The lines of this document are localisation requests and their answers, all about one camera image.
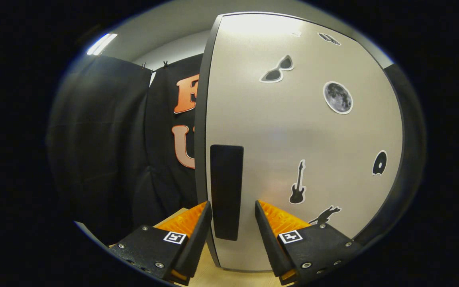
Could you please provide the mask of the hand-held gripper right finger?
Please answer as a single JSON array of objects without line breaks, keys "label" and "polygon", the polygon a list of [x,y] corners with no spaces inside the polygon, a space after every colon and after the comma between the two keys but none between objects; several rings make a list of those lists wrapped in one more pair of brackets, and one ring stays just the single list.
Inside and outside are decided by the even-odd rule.
[{"label": "hand-held gripper right finger", "polygon": [[346,265],[364,248],[330,224],[310,225],[260,200],[255,218],[281,285],[307,285]]}]

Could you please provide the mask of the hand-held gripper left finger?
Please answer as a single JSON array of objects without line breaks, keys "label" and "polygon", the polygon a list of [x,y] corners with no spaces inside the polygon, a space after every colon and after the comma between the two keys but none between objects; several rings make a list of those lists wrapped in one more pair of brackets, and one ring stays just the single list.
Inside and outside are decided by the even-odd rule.
[{"label": "hand-held gripper left finger", "polygon": [[204,201],[158,226],[138,227],[110,247],[110,253],[156,279],[188,285],[195,276],[211,221],[211,203]]}]

